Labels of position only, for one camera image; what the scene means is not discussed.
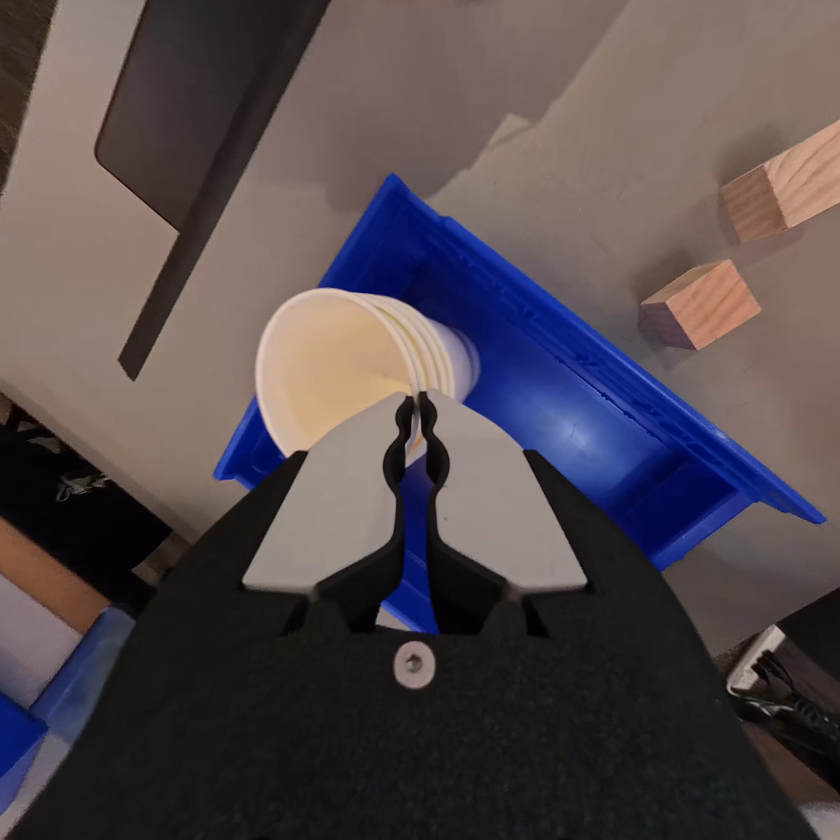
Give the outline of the small blue bin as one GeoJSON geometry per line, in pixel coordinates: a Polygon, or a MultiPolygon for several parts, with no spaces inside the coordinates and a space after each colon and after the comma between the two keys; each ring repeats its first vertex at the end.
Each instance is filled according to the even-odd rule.
{"type": "Polygon", "coordinates": [[[1,810],[15,798],[48,728],[15,701],[1,695],[1,810]]]}

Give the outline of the black bag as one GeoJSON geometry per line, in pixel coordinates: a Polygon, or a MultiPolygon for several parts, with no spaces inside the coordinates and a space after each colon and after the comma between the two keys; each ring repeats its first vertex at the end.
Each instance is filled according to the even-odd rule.
{"type": "Polygon", "coordinates": [[[92,585],[131,574],[172,533],[99,467],[4,396],[1,513],[92,585]]]}

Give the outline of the dark flat panel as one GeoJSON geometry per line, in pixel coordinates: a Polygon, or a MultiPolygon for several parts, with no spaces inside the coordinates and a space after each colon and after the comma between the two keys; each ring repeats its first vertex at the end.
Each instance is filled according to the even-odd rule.
{"type": "Polygon", "coordinates": [[[329,1],[149,1],[94,147],[176,231],[119,363],[136,381],[329,1]]]}

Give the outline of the stack of white paper cups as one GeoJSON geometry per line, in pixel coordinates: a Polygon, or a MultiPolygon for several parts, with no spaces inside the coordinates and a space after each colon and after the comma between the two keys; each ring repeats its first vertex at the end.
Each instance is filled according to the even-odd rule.
{"type": "Polygon", "coordinates": [[[393,394],[437,390],[422,315],[393,297],[333,288],[285,302],[255,363],[257,403],[280,452],[310,449],[393,394]]]}

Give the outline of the blue plastic bin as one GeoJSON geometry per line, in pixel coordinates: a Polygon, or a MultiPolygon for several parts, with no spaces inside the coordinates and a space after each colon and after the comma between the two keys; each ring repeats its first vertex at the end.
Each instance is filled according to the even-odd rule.
{"type": "Polygon", "coordinates": [[[826,517],[765,465],[394,174],[321,287],[396,298],[473,340],[468,407],[538,451],[660,571],[753,503],[826,517]]]}

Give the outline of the brown cardboard box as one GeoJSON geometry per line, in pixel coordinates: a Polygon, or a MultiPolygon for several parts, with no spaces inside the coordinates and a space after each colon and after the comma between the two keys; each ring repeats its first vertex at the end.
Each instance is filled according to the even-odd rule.
{"type": "Polygon", "coordinates": [[[66,625],[84,634],[111,602],[1,518],[1,573],[66,625]]]}

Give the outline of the wooden cube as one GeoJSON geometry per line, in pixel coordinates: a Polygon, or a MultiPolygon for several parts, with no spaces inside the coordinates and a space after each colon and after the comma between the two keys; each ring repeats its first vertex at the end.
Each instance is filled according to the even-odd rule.
{"type": "Polygon", "coordinates": [[[659,344],[699,351],[762,309],[730,259],[696,266],[639,305],[642,331],[659,344]]]}
{"type": "Polygon", "coordinates": [[[781,235],[839,204],[839,121],[723,185],[742,245],[781,235]]]}

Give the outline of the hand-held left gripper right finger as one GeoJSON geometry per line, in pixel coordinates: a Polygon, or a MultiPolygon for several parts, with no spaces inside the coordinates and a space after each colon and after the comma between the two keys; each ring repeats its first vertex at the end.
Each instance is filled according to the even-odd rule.
{"type": "Polygon", "coordinates": [[[494,608],[583,592],[587,577],[522,446],[442,392],[419,397],[427,576],[441,634],[478,634],[494,608]]]}

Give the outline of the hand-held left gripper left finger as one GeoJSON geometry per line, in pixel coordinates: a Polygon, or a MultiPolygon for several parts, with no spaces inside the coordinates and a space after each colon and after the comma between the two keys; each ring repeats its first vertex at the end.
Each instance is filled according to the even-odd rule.
{"type": "Polygon", "coordinates": [[[414,399],[397,392],[342,421],[277,471],[274,511],[245,529],[241,587],[283,608],[280,634],[320,610],[372,630],[404,569],[406,443],[414,399]]]}

